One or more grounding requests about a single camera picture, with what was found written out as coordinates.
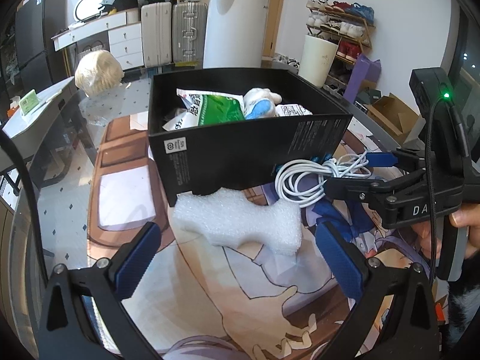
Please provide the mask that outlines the white foam piece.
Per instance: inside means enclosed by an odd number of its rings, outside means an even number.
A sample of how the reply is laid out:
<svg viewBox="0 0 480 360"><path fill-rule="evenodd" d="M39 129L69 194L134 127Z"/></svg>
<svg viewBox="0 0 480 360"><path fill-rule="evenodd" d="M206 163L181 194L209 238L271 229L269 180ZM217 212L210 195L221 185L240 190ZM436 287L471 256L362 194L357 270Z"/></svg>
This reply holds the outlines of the white foam piece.
<svg viewBox="0 0 480 360"><path fill-rule="evenodd" d="M182 194L172 211L174 228L197 233L214 246L239 248L248 242L291 256L302 243L297 204L280 199L258 205L241 191L221 188L207 196Z"/></svg>

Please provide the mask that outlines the red-edged white packet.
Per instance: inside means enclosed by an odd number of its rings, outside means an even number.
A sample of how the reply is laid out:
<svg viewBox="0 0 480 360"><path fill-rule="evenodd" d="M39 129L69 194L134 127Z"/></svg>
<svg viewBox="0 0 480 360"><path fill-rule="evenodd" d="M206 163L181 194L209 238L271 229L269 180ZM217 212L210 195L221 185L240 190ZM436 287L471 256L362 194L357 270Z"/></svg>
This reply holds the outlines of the red-edged white packet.
<svg viewBox="0 0 480 360"><path fill-rule="evenodd" d="M279 104L275 107L279 117L284 116L311 116L312 112L298 104Z"/></svg>

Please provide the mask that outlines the white plush toy blue mask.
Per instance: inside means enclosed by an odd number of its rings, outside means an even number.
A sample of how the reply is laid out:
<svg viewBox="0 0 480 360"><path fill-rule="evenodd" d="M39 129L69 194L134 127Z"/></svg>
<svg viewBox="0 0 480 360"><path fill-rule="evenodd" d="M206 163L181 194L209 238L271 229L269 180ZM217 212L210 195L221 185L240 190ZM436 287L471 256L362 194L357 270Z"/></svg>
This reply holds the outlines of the white plush toy blue mask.
<svg viewBox="0 0 480 360"><path fill-rule="evenodd" d="M275 117L276 106L281 101L281 95L272 92L269 88L250 89L243 96L245 120Z"/></svg>

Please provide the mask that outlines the purple paper bag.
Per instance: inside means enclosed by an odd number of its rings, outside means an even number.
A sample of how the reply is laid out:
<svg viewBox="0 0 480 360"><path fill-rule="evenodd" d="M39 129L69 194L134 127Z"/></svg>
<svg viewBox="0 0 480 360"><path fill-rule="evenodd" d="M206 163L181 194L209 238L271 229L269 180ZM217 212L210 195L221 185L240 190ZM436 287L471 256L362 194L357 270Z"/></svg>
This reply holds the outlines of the purple paper bag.
<svg viewBox="0 0 480 360"><path fill-rule="evenodd" d="M366 55L360 54L352 69L343 97L348 102L354 103L357 94L362 90L363 83L367 81L376 86L381 72L382 64L379 59L371 60Z"/></svg>

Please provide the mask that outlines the anime print desk mat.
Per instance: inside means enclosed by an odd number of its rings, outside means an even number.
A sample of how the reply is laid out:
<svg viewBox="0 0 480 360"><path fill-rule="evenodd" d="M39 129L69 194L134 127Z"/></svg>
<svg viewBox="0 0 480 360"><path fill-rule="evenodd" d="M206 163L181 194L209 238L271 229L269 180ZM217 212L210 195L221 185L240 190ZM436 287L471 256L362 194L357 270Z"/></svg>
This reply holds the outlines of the anime print desk mat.
<svg viewBox="0 0 480 360"><path fill-rule="evenodd" d="M89 200L89 261L111 258L144 223L161 242L132 297L124 301L141 333L165 359L313 359L352 302L315 243L318 219L336 219L366 257L406 268L424 258L411 230L386 230L365 205L322 201L303 209L302 244L285 256L259 243L237 249L170 225L171 208L151 156L146 114L106 125Z"/></svg>

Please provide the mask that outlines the cream tumbler cup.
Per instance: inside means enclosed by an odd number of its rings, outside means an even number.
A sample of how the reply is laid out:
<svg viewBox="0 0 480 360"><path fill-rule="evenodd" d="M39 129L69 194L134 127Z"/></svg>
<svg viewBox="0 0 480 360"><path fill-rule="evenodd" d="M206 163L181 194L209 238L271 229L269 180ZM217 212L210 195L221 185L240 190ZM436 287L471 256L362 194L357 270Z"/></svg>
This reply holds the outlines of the cream tumbler cup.
<svg viewBox="0 0 480 360"><path fill-rule="evenodd" d="M321 88L337 54L338 45L319 37L306 35L298 74Z"/></svg>

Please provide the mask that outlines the shoe rack with shoes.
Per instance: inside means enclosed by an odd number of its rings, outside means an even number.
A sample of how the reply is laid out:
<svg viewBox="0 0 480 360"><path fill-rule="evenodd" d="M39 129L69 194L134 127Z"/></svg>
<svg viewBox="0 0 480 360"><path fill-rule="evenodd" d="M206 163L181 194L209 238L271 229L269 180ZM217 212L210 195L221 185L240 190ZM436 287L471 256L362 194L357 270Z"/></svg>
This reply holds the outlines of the shoe rack with shoes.
<svg viewBox="0 0 480 360"><path fill-rule="evenodd" d="M326 85L343 92L358 57L372 49L370 33L375 29L375 11L358 2L329 0L308 0L306 8L307 34L337 46Z"/></svg>

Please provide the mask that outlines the black cardboard box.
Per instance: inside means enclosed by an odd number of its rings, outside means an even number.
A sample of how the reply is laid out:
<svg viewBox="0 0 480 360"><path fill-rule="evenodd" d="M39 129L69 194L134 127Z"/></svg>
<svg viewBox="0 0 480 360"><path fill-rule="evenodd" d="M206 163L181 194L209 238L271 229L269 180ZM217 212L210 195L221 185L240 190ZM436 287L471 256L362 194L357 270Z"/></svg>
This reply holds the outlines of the black cardboard box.
<svg viewBox="0 0 480 360"><path fill-rule="evenodd" d="M167 131L166 117L183 102L178 89L245 94L267 88L309 115L254 119ZM294 159L333 155L352 115L331 94L286 69L213 68L166 72L151 79L148 136L168 204L178 194L243 190L274 181Z"/></svg>

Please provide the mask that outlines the white coffee table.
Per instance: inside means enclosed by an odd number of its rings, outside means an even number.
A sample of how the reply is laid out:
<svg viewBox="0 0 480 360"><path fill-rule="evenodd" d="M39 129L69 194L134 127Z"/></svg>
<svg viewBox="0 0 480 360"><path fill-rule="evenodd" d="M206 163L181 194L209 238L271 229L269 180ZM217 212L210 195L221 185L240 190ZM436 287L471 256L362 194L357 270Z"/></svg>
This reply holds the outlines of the white coffee table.
<svg viewBox="0 0 480 360"><path fill-rule="evenodd" d="M77 92L74 77L68 77L41 91L39 107L23 117L16 111L2 130L16 145L23 159L31 158L49 131L60 111Z"/></svg>

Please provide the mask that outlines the white cylindrical appliance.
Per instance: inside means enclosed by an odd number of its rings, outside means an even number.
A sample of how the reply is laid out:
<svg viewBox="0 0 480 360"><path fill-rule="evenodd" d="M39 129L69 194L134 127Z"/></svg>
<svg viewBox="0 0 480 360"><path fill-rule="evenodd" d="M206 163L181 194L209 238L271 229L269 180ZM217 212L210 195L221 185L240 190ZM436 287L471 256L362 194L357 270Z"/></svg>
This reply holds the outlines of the white cylindrical appliance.
<svg viewBox="0 0 480 360"><path fill-rule="evenodd" d="M240 0L210 0L203 52L204 68L258 68L264 49L264 29L258 38L247 22L241 21Z"/></svg>

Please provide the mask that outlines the green tissue box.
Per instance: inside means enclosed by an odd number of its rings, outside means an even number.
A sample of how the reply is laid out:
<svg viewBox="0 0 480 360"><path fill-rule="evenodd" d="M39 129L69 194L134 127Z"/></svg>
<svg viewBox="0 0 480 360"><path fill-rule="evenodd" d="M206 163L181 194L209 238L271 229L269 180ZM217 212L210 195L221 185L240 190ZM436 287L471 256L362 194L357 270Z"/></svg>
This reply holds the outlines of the green tissue box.
<svg viewBox="0 0 480 360"><path fill-rule="evenodd" d="M40 104L40 99L34 89L27 92L21 100L19 100L19 108L22 116L28 115Z"/></svg>

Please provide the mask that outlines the black refrigerator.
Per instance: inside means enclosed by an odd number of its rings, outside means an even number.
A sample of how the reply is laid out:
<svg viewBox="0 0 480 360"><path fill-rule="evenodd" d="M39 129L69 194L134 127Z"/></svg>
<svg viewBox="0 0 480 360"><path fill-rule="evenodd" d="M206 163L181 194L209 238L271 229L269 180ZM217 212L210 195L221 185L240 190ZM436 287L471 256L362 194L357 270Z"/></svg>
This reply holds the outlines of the black refrigerator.
<svg viewBox="0 0 480 360"><path fill-rule="evenodd" d="M24 89L41 92L68 77L53 36L67 28L67 0L28 0L16 12L16 54Z"/></svg>

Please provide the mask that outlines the silver suitcase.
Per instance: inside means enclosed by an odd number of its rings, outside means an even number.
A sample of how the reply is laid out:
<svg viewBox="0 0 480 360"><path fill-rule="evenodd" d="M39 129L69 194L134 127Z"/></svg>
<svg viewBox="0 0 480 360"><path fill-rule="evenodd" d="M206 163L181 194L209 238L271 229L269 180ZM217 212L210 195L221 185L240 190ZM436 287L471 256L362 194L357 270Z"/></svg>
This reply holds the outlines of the silver suitcase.
<svg viewBox="0 0 480 360"><path fill-rule="evenodd" d="M172 9L172 57L174 63L203 59L208 5L179 2Z"/></svg>

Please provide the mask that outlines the white dresser desk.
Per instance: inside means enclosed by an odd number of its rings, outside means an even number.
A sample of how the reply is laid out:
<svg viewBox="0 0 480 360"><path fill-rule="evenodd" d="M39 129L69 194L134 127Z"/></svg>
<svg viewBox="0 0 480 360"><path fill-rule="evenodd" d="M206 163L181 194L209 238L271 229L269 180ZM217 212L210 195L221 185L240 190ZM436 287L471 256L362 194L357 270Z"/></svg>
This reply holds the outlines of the white dresser desk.
<svg viewBox="0 0 480 360"><path fill-rule="evenodd" d="M69 73L94 50L109 51L124 71L144 66L142 23L138 8L94 19L51 38Z"/></svg>

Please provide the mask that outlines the white suitcase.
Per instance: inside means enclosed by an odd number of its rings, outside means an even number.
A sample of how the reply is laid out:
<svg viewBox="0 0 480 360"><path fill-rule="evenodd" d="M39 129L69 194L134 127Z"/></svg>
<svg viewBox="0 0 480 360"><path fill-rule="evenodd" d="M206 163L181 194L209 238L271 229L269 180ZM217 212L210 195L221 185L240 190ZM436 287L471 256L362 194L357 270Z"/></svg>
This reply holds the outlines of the white suitcase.
<svg viewBox="0 0 480 360"><path fill-rule="evenodd" d="M141 10L142 52L146 68L155 68L173 61L172 4L156 2Z"/></svg>

